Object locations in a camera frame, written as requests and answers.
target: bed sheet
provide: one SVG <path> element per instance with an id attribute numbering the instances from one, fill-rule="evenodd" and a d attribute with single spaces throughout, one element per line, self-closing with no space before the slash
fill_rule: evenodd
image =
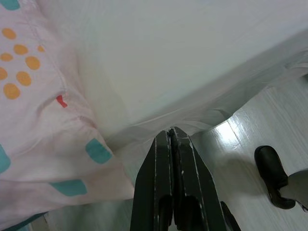
<path id="1" fill-rule="evenodd" d="M 107 144 L 129 159 L 162 129 L 209 129 L 276 79 L 308 72 L 306 0 L 38 3 L 78 52 Z"/>
<path id="2" fill-rule="evenodd" d="M 0 43 L 0 230 L 68 205 L 132 198 L 76 81 L 76 56 L 35 0 L 0 0 Z"/>

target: mattress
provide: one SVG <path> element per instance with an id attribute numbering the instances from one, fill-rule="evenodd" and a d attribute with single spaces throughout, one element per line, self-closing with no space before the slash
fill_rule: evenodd
<path id="1" fill-rule="evenodd" d="M 307 73 L 305 0 L 38 0 L 78 53 L 107 144 L 146 152 L 162 129 L 209 129 Z"/>

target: orange dot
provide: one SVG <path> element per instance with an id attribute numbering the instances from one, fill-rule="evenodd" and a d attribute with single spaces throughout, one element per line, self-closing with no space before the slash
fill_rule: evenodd
<path id="1" fill-rule="evenodd" d="M 24 45 L 16 44 L 14 46 L 14 51 L 16 54 L 27 54 L 28 53 L 28 48 Z"/>
<path id="2" fill-rule="evenodd" d="M 0 80 L 6 79 L 7 76 L 8 76 L 8 73 L 6 72 L 6 70 L 0 67 Z"/>
<path id="3" fill-rule="evenodd" d="M 26 57 L 26 64 L 32 70 L 37 70 L 39 69 L 39 66 L 40 66 L 39 60 L 34 56 Z"/>
<path id="4" fill-rule="evenodd" d="M 44 49 L 41 45 L 39 45 L 39 46 L 38 46 L 38 51 L 39 51 L 39 52 L 45 52 L 45 49 Z"/>
<path id="5" fill-rule="evenodd" d="M 0 58 L 1 58 L 2 61 L 8 62 L 8 61 L 13 59 L 13 56 L 9 53 L 2 53 L 0 55 Z"/>
<path id="6" fill-rule="evenodd" d="M 4 28 L 2 34 L 8 39 L 15 39 L 16 33 L 10 28 Z"/>
<path id="7" fill-rule="evenodd" d="M 16 78 L 21 85 L 29 86 L 31 84 L 31 77 L 25 71 L 20 71 L 17 73 Z"/>
<path id="8" fill-rule="evenodd" d="M 6 98 L 10 100 L 17 99 L 20 96 L 20 90 L 13 83 L 5 84 L 3 87 Z"/>

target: black slipper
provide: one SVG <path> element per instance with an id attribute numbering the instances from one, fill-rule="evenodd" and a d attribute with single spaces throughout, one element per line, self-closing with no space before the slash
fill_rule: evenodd
<path id="1" fill-rule="evenodd" d="M 255 150 L 255 162 L 261 178 L 269 191 L 270 201 L 278 208 L 290 209 L 295 206 L 295 200 L 281 197 L 279 189 L 288 185 L 280 158 L 270 146 L 260 146 Z"/>

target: teal dot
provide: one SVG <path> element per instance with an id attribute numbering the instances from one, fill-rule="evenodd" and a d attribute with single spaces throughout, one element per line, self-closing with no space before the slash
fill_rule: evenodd
<path id="1" fill-rule="evenodd" d="M 9 11 L 15 11 L 20 8 L 18 0 L 0 0 L 0 4 Z"/>
<path id="2" fill-rule="evenodd" d="M 112 156 L 97 139 L 92 139 L 86 145 L 86 152 L 98 164 L 106 163 Z"/>
<path id="3" fill-rule="evenodd" d="M 87 188 L 82 180 L 66 180 L 49 184 L 65 196 L 77 196 L 87 193 Z"/>
<path id="4" fill-rule="evenodd" d="M 11 165 L 11 160 L 0 145 L 0 173 L 6 171 Z"/>

